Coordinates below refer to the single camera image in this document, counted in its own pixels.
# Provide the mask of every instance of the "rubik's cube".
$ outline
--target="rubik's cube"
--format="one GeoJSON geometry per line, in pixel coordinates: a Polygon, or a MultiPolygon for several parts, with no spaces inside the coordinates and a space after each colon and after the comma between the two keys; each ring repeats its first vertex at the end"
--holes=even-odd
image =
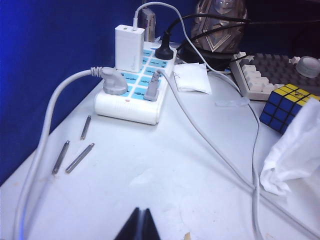
{"type": "Polygon", "coordinates": [[[284,134],[288,125],[310,98],[320,101],[320,97],[293,84],[277,88],[271,92],[260,115],[260,121],[284,134]]]}

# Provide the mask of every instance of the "white desk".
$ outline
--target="white desk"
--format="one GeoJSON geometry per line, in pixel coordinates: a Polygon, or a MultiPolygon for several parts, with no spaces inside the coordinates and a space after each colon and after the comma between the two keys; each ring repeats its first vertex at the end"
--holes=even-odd
{"type": "MultiPolygon", "coordinates": [[[[247,106],[216,107],[215,100],[240,96],[227,83],[213,77],[210,81],[212,95],[186,92],[180,93],[181,99],[207,135],[252,179],[257,124],[247,106]]],[[[30,240],[112,240],[135,207],[150,208],[163,240],[181,240],[187,232],[192,240],[254,239],[250,191],[193,129],[170,90],[160,122],[152,126],[95,115],[93,100],[101,87],[100,83],[49,137],[36,180],[38,187],[46,186],[32,225],[27,226],[30,240]],[[92,120],[86,139],[80,140],[88,114],[92,120]],[[69,149],[53,177],[50,172],[66,140],[69,149]],[[66,174],[64,169],[91,143],[92,151],[66,174]]],[[[253,105],[260,114],[264,104],[253,105]]],[[[261,124],[261,164],[279,137],[261,124]]],[[[32,157],[0,188],[2,239],[12,237],[15,207],[32,157]]],[[[288,184],[292,193],[273,199],[320,233],[320,171],[288,184]]],[[[266,240],[310,239],[264,203],[260,225],[266,240]]]]}

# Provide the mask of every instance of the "clear plastic piece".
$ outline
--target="clear plastic piece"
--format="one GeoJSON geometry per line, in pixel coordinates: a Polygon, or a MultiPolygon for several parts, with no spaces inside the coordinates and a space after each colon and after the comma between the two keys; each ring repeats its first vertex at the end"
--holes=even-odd
{"type": "Polygon", "coordinates": [[[216,101],[215,105],[218,107],[241,107],[248,105],[250,103],[250,99],[247,97],[241,97],[239,100],[220,100],[216,101]]]}

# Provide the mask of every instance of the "white charger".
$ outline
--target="white charger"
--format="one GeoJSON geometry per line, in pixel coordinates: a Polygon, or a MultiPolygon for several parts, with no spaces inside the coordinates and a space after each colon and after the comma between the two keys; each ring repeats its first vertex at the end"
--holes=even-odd
{"type": "Polygon", "coordinates": [[[145,30],[119,25],[115,28],[115,68],[138,73],[142,67],[145,30]]]}

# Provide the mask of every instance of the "tissue paper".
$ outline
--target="tissue paper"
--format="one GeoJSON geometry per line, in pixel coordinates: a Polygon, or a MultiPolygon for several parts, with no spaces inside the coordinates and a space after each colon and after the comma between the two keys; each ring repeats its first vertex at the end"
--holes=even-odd
{"type": "Polygon", "coordinates": [[[176,86],[180,92],[200,91],[211,94],[206,64],[187,63],[174,66],[176,86]]]}
{"type": "Polygon", "coordinates": [[[311,98],[264,160],[260,182],[277,195],[290,192],[286,180],[309,177],[320,166],[320,102],[311,98]]]}

